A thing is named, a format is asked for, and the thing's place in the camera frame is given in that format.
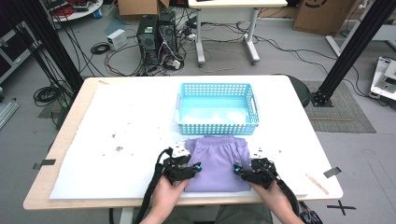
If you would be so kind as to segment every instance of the black metal pole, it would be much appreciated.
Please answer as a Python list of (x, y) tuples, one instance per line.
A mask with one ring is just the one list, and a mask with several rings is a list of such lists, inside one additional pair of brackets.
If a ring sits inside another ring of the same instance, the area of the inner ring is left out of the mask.
[(324, 79), (311, 102), (314, 106), (327, 106), (335, 89), (358, 60), (361, 53), (396, 8), (395, 0), (375, 0), (356, 32), (346, 44), (329, 75)]

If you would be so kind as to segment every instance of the cardboard box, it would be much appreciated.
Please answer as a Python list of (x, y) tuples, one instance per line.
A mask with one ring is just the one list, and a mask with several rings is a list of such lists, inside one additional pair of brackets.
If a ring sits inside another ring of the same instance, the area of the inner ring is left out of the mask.
[(170, 0), (119, 0), (121, 16), (160, 15), (163, 7), (169, 7)]
[(293, 30), (336, 36), (357, 0), (304, 0)]

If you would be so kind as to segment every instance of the person's left hand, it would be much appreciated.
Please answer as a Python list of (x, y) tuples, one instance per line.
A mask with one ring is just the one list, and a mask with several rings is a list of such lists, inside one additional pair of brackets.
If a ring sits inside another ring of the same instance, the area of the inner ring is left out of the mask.
[(171, 214), (189, 181), (189, 179), (183, 180), (177, 186), (172, 186), (164, 175), (161, 176), (152, 194), (151, 210), (141, 223), (163, 223)]

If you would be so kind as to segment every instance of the logo on cardboard box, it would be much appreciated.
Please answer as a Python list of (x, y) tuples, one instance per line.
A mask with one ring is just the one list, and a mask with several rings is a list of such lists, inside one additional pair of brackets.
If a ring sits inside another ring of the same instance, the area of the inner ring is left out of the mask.
[(327, 0), (306, 0), (305, 1), (305, 6), (306, 7), (322, 7)]

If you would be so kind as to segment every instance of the person's right hand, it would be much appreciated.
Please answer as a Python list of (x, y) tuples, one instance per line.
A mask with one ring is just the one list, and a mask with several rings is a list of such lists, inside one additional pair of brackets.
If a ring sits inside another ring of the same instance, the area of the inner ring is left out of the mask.
[(283, 224), (303, 223), (291, 209), (290, 202), (286, 195), (273, 180), (268, 189), (260, 185), (249, 183), (254, 190), (262, 197), (265, 205), (275, 214)]

